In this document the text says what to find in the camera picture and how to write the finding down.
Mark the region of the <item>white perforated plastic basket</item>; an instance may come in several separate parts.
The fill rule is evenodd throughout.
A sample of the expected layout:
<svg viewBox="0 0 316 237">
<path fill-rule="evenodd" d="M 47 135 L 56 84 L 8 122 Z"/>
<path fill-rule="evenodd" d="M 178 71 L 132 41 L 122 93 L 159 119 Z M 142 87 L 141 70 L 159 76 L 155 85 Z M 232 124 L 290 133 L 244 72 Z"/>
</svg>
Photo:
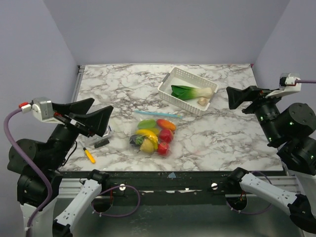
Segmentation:
<svg viewBox="0 0 316 237">
<path fill-rule="evenodd" d="M 158 86 L 160 98 L 197 116 L 210 107 L 219 85 L 174 67 Z"/>
</svg>

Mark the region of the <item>green toy bok choy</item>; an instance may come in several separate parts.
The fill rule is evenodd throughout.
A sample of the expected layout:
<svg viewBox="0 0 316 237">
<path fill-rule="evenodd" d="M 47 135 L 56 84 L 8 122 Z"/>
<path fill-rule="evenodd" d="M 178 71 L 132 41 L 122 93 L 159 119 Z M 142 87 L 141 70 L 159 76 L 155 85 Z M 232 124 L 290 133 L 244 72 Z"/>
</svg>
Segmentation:
<svg viewBox="0 0 316 237">
<path fill-rule="evenodd" d="M 171 95 L 177 99 L 187 101 L 195 98 L 211 98 L 214 91 L 212 88 L 195 88 L 184 85 L 172 85 L 171 86 L 172 93 Z"/>
</svg>

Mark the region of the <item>green toy pepper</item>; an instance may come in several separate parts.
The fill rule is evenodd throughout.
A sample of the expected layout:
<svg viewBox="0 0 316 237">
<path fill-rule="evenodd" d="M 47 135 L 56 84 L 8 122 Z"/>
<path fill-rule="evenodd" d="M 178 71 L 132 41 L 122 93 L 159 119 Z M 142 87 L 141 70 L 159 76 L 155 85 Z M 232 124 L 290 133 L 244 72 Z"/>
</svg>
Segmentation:
<svg viewBox="0 0 316 237">
<path fill-rule="evenodd" d="M 149 129 L 156 126 L 156 121 L 154 119 L 145 119 L 138 123 L 138 129 Z"/>
</svg>

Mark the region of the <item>yellow toy lemon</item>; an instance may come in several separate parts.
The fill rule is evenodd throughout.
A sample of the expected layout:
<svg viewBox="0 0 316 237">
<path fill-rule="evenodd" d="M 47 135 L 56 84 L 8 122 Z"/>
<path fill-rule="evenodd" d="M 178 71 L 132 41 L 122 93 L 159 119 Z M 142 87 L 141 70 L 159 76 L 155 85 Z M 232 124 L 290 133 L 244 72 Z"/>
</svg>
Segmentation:
<svg viewBox="0 0 316 237">
<path fill-rule="evenodd" d="M 155 151 L 154 144 L 150 139 L 146 138 L 140 146 L 140 151 L 151 154 Z"/>
</svg>

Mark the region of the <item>clear zip top bag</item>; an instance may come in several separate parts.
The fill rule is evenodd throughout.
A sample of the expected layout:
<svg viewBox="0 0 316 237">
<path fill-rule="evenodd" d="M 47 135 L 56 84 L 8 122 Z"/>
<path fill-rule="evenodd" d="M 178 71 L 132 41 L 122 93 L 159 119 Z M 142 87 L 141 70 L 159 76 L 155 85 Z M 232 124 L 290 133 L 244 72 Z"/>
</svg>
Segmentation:
<svg viewBox="0 0 316 237">
<path fill-rule="evenodd" d="M 146 156 L 166 157 L 171 154 L 171 145 L 181 115 L 136 110 L 134 124 L 129 136 L 133 152 Z"/>
</svg>

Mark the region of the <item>yellow toy star fruit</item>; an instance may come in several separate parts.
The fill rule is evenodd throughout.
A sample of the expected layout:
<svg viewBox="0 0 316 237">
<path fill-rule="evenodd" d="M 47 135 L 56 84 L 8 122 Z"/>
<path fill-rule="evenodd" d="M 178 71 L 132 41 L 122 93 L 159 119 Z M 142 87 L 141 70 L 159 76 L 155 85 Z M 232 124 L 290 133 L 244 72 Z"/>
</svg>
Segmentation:
<svg viewBox="0 0 316 237">
<path fill-rule="evenodd" d="M 151 131 L 151 132 L 153 132 L 156 136 L 158 136 L 159 133 L 160 133 L 160 129 L 158 129 L 158 128 L 156 128 L 156 127 L 149 128 L 148 130 Z"/>
</svg>

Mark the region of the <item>orange yellow toy mango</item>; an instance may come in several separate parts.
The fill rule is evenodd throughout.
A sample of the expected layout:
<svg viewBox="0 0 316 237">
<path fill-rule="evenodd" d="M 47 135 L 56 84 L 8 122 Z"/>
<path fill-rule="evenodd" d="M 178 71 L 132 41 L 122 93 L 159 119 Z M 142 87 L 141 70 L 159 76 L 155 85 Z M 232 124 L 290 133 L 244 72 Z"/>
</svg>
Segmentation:
<svg viewBox="0 0 316 237">
<path fill-rule="evenodd" d="M 162 129 L 169 129 L 171 131 L 175 131 L 177 128 L 174 123 L 165 119 L 157 119 L 156 124 Z"/>
</svg>

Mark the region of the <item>yellow toy banana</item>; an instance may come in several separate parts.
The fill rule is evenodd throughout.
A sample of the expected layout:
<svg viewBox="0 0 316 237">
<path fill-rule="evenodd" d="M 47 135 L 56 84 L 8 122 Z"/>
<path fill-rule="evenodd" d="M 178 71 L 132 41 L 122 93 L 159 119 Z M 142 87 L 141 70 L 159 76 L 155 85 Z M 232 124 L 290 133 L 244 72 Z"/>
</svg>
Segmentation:
<svg viewBox="0 0 316 237">
<path fill-rule="evenodd" d="M 142 135 L 145 136 L 146 138 L 150 139 L 152 141 L 152 143 L 154 144 L 154 148 L 155 150 L 158 149 L 158 137 L 151 131 L 149 131 L 148 129 L 139 129 L 137 131 L 135 131 L 136 135 Z"/>
</svg>

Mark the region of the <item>red toy tomato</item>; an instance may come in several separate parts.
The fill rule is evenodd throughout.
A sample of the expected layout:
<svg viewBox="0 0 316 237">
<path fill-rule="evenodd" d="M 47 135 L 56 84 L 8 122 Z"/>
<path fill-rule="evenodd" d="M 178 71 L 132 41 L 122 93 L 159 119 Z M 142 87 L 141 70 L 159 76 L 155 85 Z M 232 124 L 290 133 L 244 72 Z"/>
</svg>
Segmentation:
<svg viewBox="0 0 316 237">
<path fill-rule="evenodd" d="M 169 148 L 169 144 L 166 142 L 160 142 L 158 144 L 158 149 L 157 149 L 157 153 L 161 156 L 166 156 L 169 154 L 170 148 Z"/>
</svg>

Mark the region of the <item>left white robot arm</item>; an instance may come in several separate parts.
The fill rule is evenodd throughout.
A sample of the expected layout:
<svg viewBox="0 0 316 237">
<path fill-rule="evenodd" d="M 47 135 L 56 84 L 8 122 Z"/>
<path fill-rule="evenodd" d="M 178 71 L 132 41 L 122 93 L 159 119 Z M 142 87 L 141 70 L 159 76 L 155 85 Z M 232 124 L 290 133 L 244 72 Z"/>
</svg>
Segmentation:
<svg viewBox="0 0 316 237">
<path fill-rule="evenodd" d="M 89 109 L 93 98 L 68 104 L 35 98 L 19 105 L 4 120 L 4 132 L 11 143 L 8 170 L 19 174 L 17 200 L 23 213 L 24 233 L 28 237 L 70 237 L 80 217 L 98 195 L 109 191 L 108 173 L 93 170 L 83 188 L 66 210 L 53 217 L 63 175 L 59 168 L 79 135 L 103 136 L 113 111 L 106 106 Z M 56 124 L 46 142 L 15 140 L 9 130 L 10 119 L 18 113 L 32 113 L 41 122 Z"/>
</svg>

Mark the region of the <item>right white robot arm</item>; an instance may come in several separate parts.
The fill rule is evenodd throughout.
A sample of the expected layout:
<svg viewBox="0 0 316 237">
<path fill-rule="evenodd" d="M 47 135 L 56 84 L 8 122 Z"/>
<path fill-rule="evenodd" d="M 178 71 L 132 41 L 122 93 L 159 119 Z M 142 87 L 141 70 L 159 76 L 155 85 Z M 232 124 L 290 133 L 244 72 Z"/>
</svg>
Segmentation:
<svg viewBox="0 0 316 237">
<path fill-rule="evenodd" d="M 280 96 L 275 90 L 249 86 L 246 89 L 226 88 L 229 108 L 243 102 L 250 105 L 244 114 L 254 114 L 268 140 L 277 148 L 277 155 L 288 171 L 302 185 L 304 194 L 296 194 L 259 180 L 249 171 L 236 168 L 227 178 L 226 186 L 234 194 L 249 192 L 268 201 L 286 213 L 305 232 L 316 232 L 316 141 L 310 137 L 316 129 L 314 111 L 303 103 L 293 103 L 280 112 L 276 107 Z"/>
</svg>

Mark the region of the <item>black comb-like part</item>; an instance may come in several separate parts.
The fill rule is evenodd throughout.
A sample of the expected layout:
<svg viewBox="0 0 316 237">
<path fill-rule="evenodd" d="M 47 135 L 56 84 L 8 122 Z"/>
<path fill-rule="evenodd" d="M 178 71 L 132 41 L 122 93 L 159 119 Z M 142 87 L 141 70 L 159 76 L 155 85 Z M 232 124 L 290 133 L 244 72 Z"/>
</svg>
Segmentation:
<svg viewBox="0 0 316 237">
<path fill-rule="evenodd" d="M 94 148 L 97 149 L 97 148 L 103 147 L 103 146 L 109 144 L 109 142 L 110 142 L 110 141 L 109 141 L 108 139 L 100 140 L 100 141 L 98 141 L 98 142 L 96 142 L 96 143 L 94 144 Z"/>
</svg>

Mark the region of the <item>beige toy garlic bulb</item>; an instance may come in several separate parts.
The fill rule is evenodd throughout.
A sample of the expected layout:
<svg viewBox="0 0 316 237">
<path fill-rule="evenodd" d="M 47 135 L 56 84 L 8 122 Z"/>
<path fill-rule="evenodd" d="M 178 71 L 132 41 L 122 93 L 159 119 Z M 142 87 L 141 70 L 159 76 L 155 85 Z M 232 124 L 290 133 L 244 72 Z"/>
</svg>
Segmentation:
<svg viewBox="0 0 316 237">
<path fill-rule="evenodd" d="M 201 105 L 201 106 L 205 106 L 205 105 L 207 105 L 207 103 L 208 103 L 208 99 L 207 98 L 200 97 L 199 100 L 198 100 L 198 104 Z"/>
</svg>

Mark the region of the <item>yellow marker pen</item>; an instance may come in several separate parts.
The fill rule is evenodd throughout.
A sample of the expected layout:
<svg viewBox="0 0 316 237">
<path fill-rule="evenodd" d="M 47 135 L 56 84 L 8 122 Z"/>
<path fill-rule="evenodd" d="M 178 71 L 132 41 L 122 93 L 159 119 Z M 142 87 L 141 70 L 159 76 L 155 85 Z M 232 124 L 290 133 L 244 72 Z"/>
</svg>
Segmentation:
<svg viewBox="0 0 316 237">
<path fill-rule="evenodd" d="M 84 146 L 84 144 L 82 142 L 79 141 L 79 144 L 82 146 L 82 149 L 85 153 L 85 155 L 87 156 L 87 158 L 90 160 L 90 162 L 92 164 L 96 163 L 96 160 L 94 159 L 94 157 L 91 155 L 91 153 L 89 152 L 89 150 Z"/>
</svg>

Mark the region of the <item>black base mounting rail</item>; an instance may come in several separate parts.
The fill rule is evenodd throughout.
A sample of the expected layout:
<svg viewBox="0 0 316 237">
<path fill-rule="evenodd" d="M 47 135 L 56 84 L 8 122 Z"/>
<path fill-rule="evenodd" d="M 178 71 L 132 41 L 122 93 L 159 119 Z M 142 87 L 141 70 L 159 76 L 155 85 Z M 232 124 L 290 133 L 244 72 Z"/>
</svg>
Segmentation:
<svg viewBox="0 0 316 237">
<path fill-rule="evenodd" d="M 115 205 L 224 205 L 242 193 L 246 171 L 92 171 L 81 185 L 84 196 Z"/>
</svg>

